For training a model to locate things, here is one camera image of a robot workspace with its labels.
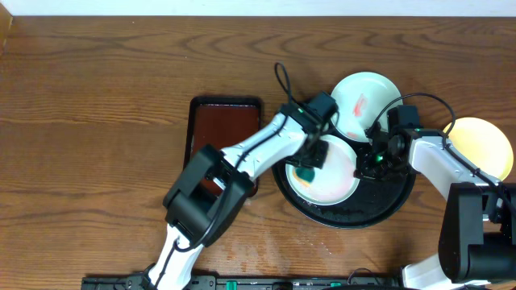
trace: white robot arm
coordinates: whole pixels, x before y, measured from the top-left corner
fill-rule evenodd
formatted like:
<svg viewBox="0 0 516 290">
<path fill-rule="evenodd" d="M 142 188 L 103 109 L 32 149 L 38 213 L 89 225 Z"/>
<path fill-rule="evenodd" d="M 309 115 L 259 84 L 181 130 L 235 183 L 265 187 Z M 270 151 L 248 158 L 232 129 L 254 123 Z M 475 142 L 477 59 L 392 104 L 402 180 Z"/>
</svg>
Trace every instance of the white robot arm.
<svg viewBox="0 0 516 290">
<path fill-rule="evenodd" d="M 192 240 L 195 239 L 194 223 L 206 228 L 209 220 L 202 220 L 197 213 L 199 209 L 194 209 L 192 204 L 185 203 L 181 198 L 175 206 L 170 206 L 171 195 L 175 194 L 174 198 L 177 198 L 185 193 L 184 189 L 192 191 L 192 183 L 197 184 L 200 176 L 215 176 L 214 181 L 224 189 L 231 184 L 231 178 L 227 173 L 235 173 L 236 171 L 233 171 L 235 168 L 245 180 L 250 182 L 248 184 L 250 189 L 252 181 L 266 169 L 289 156 L 293 156 L 290 158 L 295 160 L 295 156 L 300 151 L 303 152 L 303 159 L 309 160 L 308 163 L 304 161 L 304 166 L 322 166 L 325 152 L 324 150 L 322 152 L 315 150 L 314 148 L 317 146 L 314 144 L 317 143 L 321 128 L 329 120 L 328 116 L 333 114 L 336 108 L 335 103 L 331 102 L 330 97 L 325 93 L 320 94 L 311 105 L 313 111 L 308 118 L 305 115 L 306 112 L 300 108 L 286 106 L 264 129 L 242 143 L 222 149 L 223 161 L 218 162 L 223 164 L 223 169 L 215 170 L 215 173 L 212 168 L 214 164 L 208 166 L 208 168 L 212 168 L 210 171 L 206 168 L 202 169 L 202 166 L 196 164 L 198 160 L 192 160 L 192 167 L 189 168 L 189 164 L 164 199 L 164 205 L 169 209 L 167 215 L 168 236 L 158 263 L 148 272 L 149 288 L 183 289 L 189 282 L 192 266 L 202 248 L 209 246 L 229 226 L 238 212 L 241 202 L 247 196 L 245 190 L 242 189 L 244 186 L 240 185 L 237 186 L 240 191 L 229 192 L 229 197 L 232 194 L 238 197 L 238 201 L 225 202 L 223 197 L 220 197 L 217 201 L 221 201 L 223 205 L 228 204 L 226 209 L 230 211 L 227 215 L 229 222 L 219 223 L 222 232 L 219 231 L 205 239 L 204 242 L 197 242 L 192 246 Z M 317 117 L 314 111 L 318 110 L 315 108 L 319 108 L 320 112 L 324 113 Z M 445 200 L 448 200 L 449 197 L 453 199 L 447 203 L 447 212 L 439 242 L 439 256 L 434 255 L 421 263 L 404 267 L 402 270 L 403 285 L 408 288 L 453 289 L 464 284 L 487 284 L 488 280 L 492 279 L 516 278 L 516 268 L 513 262 L 516 261 L 516 256 L 512 243 L 510 245 L 507 242 L 503 244 L 501 249 L 503 249 L 504 255 L 493 256 L 490 254 L 493 237 L 485 240 L 481 231 L 483 219 L 499 222 L 499 220 L 495 220 L 503 213 L 502 204 L 507 200 L 499 201 L 493 193 L 493 186 L 498 186 L 500 181 L 480 170 L 472 172 L 471 168 L 474 168 L 474 164 L 462 156 L 453 147 L 451 141 L 443 138 L 442 131 L 420 129 L 418 119 L 406 120 L 403 118 L 404 115 L 414 116 L 410 112 L 407 113 L 407 110 L 412 113 L 415 110 L 417 116 L 415 107 L 399 106 L 389 111 L 389 118 L 390 115 L 396 115 L 396 118 L 393 118 L 396 122 L 389 122 L 389 133 L 382 132 L 379 128 L 369 132 L 372 137 L 372 150 L 359 156 L 356 171 L 356 176 L 361 179 L 381 180 L 381 182 L 408 172 L 422 173 L 438 189 Z M 375 158 L 378 154 L 385 157 L 381 164 L 371 161 L 378 160 Z M 199 158 L 205 160 L 210 154 L 201 152 L 201 155 L 204 157 Z M 195 174 L 189 172 L 192 168 L 195 168 L 197 179 L 192 178 Z M 181 182 L 184 180 L 189 181 L 189 186 L 181 186 Z M 213 210 L 207 210 L 207 213 L 206 216 L 209 218 L 217 216 Z M 511 221 L 511 218 L 513 217 L 505 212 L 503 220 Z M 497 240 L 495 242 L 500 242 L 499 237 L 495 238 Z M 478 251 L 470 252 L 469 246 L 477 247 Z M 495 265 L 489 267 L 497 269 L 497 271 L 486 271 L 482 266 L 491 263 Z"/>
<path fill-rule="evenodd" d="M 336 110 L 335 99 L 320 93 L 303 107 L 283 105 L 265 128 L 242 143 L 220 152 L 210 146 L 201 149 L 164 199 L 167 238 L 158 262 L 148 271 L 148 288 L 183 289 L 202 248 L 226 230 L 252 182 L 277 161 L 289 157 L 296 164 L 321 167 L 327 143 L 318 139 Z M 224 189 L 216 201 L 198 187 L 205 177 Z"/>
</svg>

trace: white bowl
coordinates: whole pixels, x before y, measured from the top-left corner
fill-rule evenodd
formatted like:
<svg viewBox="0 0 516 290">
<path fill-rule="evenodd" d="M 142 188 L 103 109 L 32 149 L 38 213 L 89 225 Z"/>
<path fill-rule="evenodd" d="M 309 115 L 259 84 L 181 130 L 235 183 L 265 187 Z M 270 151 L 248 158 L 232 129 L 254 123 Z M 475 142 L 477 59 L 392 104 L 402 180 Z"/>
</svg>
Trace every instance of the white bowl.
<svg viewBox="0 0 516 290">
<path fill-rule="evenodd" d="M 353 176 L 356 153 L 342 139 L 324 135 L 329 144 L 322 169 L 314 168 L 315 178 L 309 183 L 295 174 L 295 167 L 285 166 L 290 187 L 304 200 L 316 205 L 335 205 L 345 201 L 356 190 L 359 180 Z"/>
<path fill-rule="evenodd" d="M 339 106 L 339 123 L 337 114 L 331 121 L 337 131 L 347 138 L 366 143 L 369 139 L 364 131 L 371 127 L 378 114 L 396 97 L 400 91 L 388 78 L 374 72 L 358 72 L 344 78 L 331 92 L 331 96 Z M 397 101 L 391 105 L 403 105 Z M 379 120 L 383 131 L 387 131 L 387 111 Z"/>
</svg>

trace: wooden table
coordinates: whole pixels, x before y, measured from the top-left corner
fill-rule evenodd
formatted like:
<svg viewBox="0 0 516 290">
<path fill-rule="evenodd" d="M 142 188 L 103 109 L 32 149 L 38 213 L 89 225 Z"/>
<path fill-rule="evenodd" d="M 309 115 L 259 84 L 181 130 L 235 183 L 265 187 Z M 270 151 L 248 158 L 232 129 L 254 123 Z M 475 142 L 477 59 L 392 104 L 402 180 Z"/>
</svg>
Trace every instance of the wooden table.
<svg viewBox="0 0 516 290">
<path fill-rule="evenodd" d="M 379 72 L 516 144 L 515 36 L 516 19 L 17 17 L 0 59 L 0 288 L 79 289 L 83 276 L 157 261 L 189 101 L 258 96 L 268 122 L 285 102 L 277 60 L 298 98 Z M 450 121 L 433 100 L 407 103 L 427 127 Z M 347 276 L 395 272 L 437 251 L 445 202 L 422 176 L 399 212 L 364 230 L 312 222 L 270 171 L 261 180 L 197 269 Z"/>
</svg>

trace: black tray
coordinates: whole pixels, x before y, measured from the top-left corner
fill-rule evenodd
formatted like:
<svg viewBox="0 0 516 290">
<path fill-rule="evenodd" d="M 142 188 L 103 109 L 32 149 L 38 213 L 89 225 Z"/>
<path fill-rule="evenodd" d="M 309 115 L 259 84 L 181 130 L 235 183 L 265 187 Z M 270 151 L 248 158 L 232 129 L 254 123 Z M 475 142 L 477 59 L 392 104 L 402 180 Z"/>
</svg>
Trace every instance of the black tray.
<svg viewBox="0 0 516 290">
<path fill-rule="evenodd" d="M 335 136 L 348 143 L 355 151 L 368 147 L 367 143 L 353 142 L 339 133 Z M 405 203 L 414 187 L 415 175 L 411 174 L 397 183 L 361 180 L 355 192 L 336 205 L 314 205 L 305 201 L 290 187 L 285 172 L 285 162 L 273 166 L 274 179 L 281 192 L 301 213 L 326 226 L 342 229 L 360 229 L 382 222 Z"/>
</svg>

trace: black cable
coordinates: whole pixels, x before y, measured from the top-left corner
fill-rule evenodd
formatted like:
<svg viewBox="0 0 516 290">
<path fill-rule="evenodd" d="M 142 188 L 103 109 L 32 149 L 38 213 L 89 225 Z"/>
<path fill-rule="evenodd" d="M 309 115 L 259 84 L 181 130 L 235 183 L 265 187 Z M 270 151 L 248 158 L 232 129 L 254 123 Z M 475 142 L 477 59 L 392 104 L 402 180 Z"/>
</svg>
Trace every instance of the black cable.
<svg viewBox="0 0 516 290">
<path fill-rule="evenodd" d="M 321 135 L 328 135 L 328 134 L 333 133 L 335 130 L 337 130 L 337 125 L 339 124 L 339 120 L 340 120 L 340 112 L 339 112 L 339 110 L 337 110 L 337 120 L 335 121 L 335 125 L 331 128 L 328 128 L 328 130 L 325 130 L 324 132 L 322 132 Z"/>
<path fill-rule="evenodd" d="M 347 278 L 347 284 L 348 285 L 351 285 L 352 284 L 352 278 L 353 276 L 358 272 L 358 271 L 368 271 L 369 273 L 371 273 L 372 277 L 374 278 L 374 280 L 377 282 L 377 284 L 379 286 L 382 286 L 382 283 L 380 283 L 380 281 L 378 280 L 378 277 L 375 273 L 373 273 L 371 270 L 365 268 L 365 267 L 362 267 L 362 268 L 358 268 L 358 269 L 355 269 L 351 274 L 350 276 Z"/>
<path fill-rule="evenodd" d="M 416 96 L 419 96 L 419 97 L 431 97 L 437 101 L 439 101 L 440 103 L 442 103 L 444 106 L 446 106 L 446 108 L 450 111 L 450 114 L 451 114 L 451 125 L 450 127 L 448 128 L 448 130 L 446 130 L 446 132 L 444 133 L 444 136 L 443 136 L 443 148 L 453 157 L 455 158 L 457 161 L 459 161 L 459 163 L 461 163 L 464 167 L 466 167 L 472 174 L 473 176 L 478 176 L 478 178 L 480 178 L 482 181 L 484 181 L 502 200 L 503 200 L 503 203 L 504 205 L 507 206 L 507 208 L 509 209 L 510 211 L 510 214 L 513 215 L 515 218 L 516 218 L 516 208 L 514 207 L 514 205 L 509 201 L 509 199 L 507 198 L 506 196 L 506 191 L 507 191 L 507 188 L 503 185 L 503 183 L 500 181 L 498 183 L 498 186 L 496 186 L 487 176 L 483 175 L 481 173 L 481 169 L 480 168 L 474 168 L 473 166 L 471 166 L 468 162 L 466 162 L 464 159 L 460 158 L 452 149 L 451 149 L 451 144 L 450 143 L 447 143 L 446 142 L 446 139 L 448 138 L 448 136 L 450 135 L 450 132 L 452 131 L 453 129 L 453 126 L 455 125 L 455 122 L 456 122 L 456 115 L 455 115 L 455 112 L 453 111 L 452 107 L 446 102 L 444 101 L 442 98 L 440 97 L 436 97 L 432 94 L 429 94 L 429 93 L 409 93 L 407 95 L 404 95 L 404 96 L 401 96 L 401 97 L 397 97 L 395 98 L 394 100 L 392 100 L 387 106 L 385 106 L 385 108 L 378 114 L 377 118 L 375 118 L 374 122 L 372 123 L 372 126 L 366 130 L 366 135 L 369 137 L 372 133 L 372 130 L 374 129 L 374 127 L 377 125 L 377 122 L 378 120 L 380 119 L 381 115 L 392 105 L 394 104 L 395 102 L 397 101 L 400 101 L 400 100 L 403 100 L 403 99 L 406 99 L 408 97 L 416 97 Z"/>
<path fill-rule="evenodd" d="M 378 120 L 380 119 L 381 115 L 383 113 L 385 113 L 385 111 L 390 107 L 392 106 L 395 102 L 397 101 L 400 101 L 400 100 L 403 100 L 403 99 L 406 99 L 408 97 L 431 97 L 437 101 L 439 101 L 440 103 L 442 103 L 444 106 L 446 106 L 446 108 L 450 111 L 451 113 L 451 125 L 450 127 L 448 128 L 448 130 L 446 130 L 446 133 L 444 133 L 444 137 L 447 138 L 448 135 L 450 134 L 450 132 L 452 131 L 453 129 L 453 126 L 455 125 L 455 120 L 456 120 L 456 116 L 455 116 L 455 112 L 453 111 L 452 107 L 450 105 L 448 105 L 448 103 L 446 103 L 442 98 L 440 97 L 436 97 L 432 94 L 429 94 L 429 93 L 409 93 L 407 95 L 404 95 L 404 96 L 401 96 L 401 97 L 397 97 L 395 98 L 394 100 L 392 100 L 387 106 L 385 106 L 385 108 L 378 114 L 377 118 L 374 119 L 374 122 L 372 123 L 372 126 L 367 129 L 366 131 L 366 135 L 369 137 L 372 133 L 372 129 L 374 128 L 374 126 L 377 124 Z"/>
<path fill-rule="evenodd" d="M 161 282 L 161 278 L 163 278 L 163 276 L 164 276 L 164 271 L 167 268 L 167 265 L 169 265 L 170 257 L 172 257 L 172 254 L 174 252 L 174 249 L 176 248 L 176 245 L 177 245 L 177 239 L 174 240 L 174 243 L 172 245 L 172 249 L 170 249 L 170 252 L 167 255 L 167 259 L 164 261 L 163 268 L 161 268 L 160 275 L 158 276 L 158 280 L 154 284 L 154 290 L 158 289 L 158 284 Z"/>
<path fill-rule="evenodd" d="M 280 66 L 282 68 L 283 73 L 285 74 L 286 87 L 285 87 L 285 85 L 283 85 L 283 82 L 281 81 L 281 78 L 279 77 L 279 74 L 278 74 L 278 71 L 277 71 L 278 66 Z M 292 97 L 292 89 L 290 87 L 289 74 L 287 73 L 285 66 L 283 64 L 281 64 L 281 63 L 277 63 L 276 62 L 274 64 L 274 73 L 276 74 L 276 78 L 277 78 L 278 82 L 280 83 L 281 87 L 286 92 L 287 97 L 289 99 L 289 103 L 295 103 L 296 101 Z M 283 120 L 283 123 L 278 128 L 278 130 L 276 130 L 274 133 L 270 134 L 269 136 L 265 137 L 264 139 L 262 139 L 261 141 L 259 141 L 255 145 L 253 145 L 251 148 L 247 149 L 246 151 L 244 151 L 242 153 L 242 155 L 237 160 L 235 166 L 233 167 L 233 172 L 231 173 L 231 178 L 227 182 L 227 187 L 224 189 L 223 194 L 220 197 L 220 203 L 219 203 L 220 206 L 215 211 L 215 214 L 214 214 L 213 218 L 211 219 L 210 224 L 206 227 L 206 230 L 204 231 L 204 234 L 193 245 L 188 246 L 185 249 L 181 249 L 180 247 L 177 246 L 177 244 L 174 244 L 174 249 L 176 251 L 178 251 L 180 253 L 185 253 L 187 251 L 191 251 L 191 250 L 199 247 L 202 244 L 202 242 L 208 236 L 208 234 L 211 233 L 211 229 L 214 227 L 215 223 L 218 221 L 218 219 L 219 219 L 219 217 L 220 217 L 220 215 L 221 215 L 221 213 L 223 211 L 223 208 L 224 208 L 227 196 L 229 194 L 229 190 L 228 189 L 231 187 L 231 185 L 233 183 L 233 179 L 234 179 L 233 176 L 235 175 L 235 173 L 238 172 L 238 167 L 240 166 L 242 161 L 245 159 L 245 157 L 247 157 L 247 155 L 249 155 L 249 153 L 251 153 L 251 151 L 256 149 L 259 145 L 269 141 L 272 137 L 274 137 L 275 135 L 279 134 L 281 132 L 281 130 L 283 130 L 283 127 L 285 126 L 285 124 L 287 123 L 287 119 L 288 119 L 288 116 L 285 116 L 285 120 Z"/>
<path fill-rule="evenodd" d="M 283 85 L 283 81 L 281 80 L 280 75 L 277 71 L 278 67 L 281 67 L 281 69 L 283 70 L 283 76 L 285 78 L 285 82 L 287 83 L 286 87 L 285 87 L 285 85 Z M 289 98 L 289 103 L 294 102 L 297 104 L 298 102 L 292 96 L 292 88 L 290 87 L 289 74 L 287 73 L 287 69 L 285 68 L 285 66 L 282 63 L 276 62 L 274 64 L 274 74 L 276 75 L 277 82 L 280 83 L 281 88 L 287 94 L 287 97 Z"/>
</svg>

